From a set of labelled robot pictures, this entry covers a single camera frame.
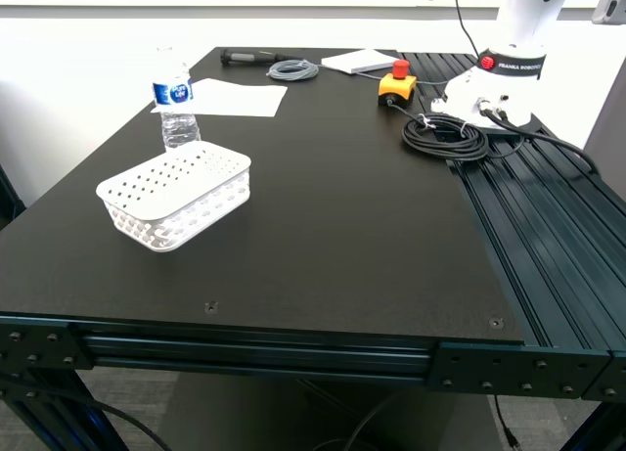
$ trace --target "screwdriver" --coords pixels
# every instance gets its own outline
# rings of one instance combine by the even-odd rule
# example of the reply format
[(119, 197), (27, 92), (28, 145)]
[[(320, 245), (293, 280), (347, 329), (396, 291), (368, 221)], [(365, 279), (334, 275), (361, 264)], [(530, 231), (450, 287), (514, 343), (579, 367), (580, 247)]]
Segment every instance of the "screwdriver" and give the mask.
[(301, 60), (298, 57), (290, 57), (287, 55), (279, 55), (269, 52), (236, 52), (229, 48), (222, 50), (220, 55), (222, 65), (227, 66), (230, 63), (246, 63), (250, 65), (273, 65), (284, 60)]

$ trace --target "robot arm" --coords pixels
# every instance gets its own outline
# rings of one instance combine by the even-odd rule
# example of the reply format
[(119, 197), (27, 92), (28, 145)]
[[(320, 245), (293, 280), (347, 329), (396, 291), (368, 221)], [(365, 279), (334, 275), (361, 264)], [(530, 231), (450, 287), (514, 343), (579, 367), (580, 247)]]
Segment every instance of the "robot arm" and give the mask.
[[(546, 57), (544, 34), (559, 16), (565, 0), (508, 0), (500, 9), (497, 31), (476, 65), (450, 80), (445, 97), (433, 101), (433, 112), (467, 123), (499, 128), (484, 108), (505, 111), (518, 126), (530, 121), (537, 79)], [(626, 0), (601, 0), (594, 23), (626, 23)]]

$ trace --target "bolt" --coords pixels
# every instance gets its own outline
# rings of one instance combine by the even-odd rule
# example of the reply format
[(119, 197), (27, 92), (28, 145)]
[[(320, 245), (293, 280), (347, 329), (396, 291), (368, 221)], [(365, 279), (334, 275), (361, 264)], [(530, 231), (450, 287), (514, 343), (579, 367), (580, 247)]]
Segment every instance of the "bolt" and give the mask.
[(489, 327), (497, 330), (504, 329), (505, 320), (502, 317), (492, 317), (489, 319)]

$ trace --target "water bottle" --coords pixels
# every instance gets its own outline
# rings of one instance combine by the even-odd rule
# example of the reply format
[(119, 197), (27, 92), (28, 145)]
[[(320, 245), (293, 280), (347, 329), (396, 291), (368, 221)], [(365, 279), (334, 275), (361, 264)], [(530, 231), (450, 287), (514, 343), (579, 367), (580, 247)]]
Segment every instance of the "water bottle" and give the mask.
[(165, 149), (171, 151), (185, 143), (199, 141), (200, 130), (191, 113), (182, 113), (184, 103), (194, 99), (187, 65), (175, 57), (171, 47), (159, 48), (158, 56), (153, 91), (155, 103), (168, 109), (161, 112), (160, 118), (163, 143)]

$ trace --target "notepad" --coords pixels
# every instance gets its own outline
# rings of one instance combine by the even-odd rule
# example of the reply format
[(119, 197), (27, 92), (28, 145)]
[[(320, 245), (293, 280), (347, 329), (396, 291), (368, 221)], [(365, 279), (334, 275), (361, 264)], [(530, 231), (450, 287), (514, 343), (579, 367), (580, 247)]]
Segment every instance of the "notepad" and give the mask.
[(358, 52), (324, 58), (322, 59), (322, 66), (354, 74), (355, 72), (391, 68), (396, 60), (397, 58), (384, 55), (376, 50), (359, 50)]

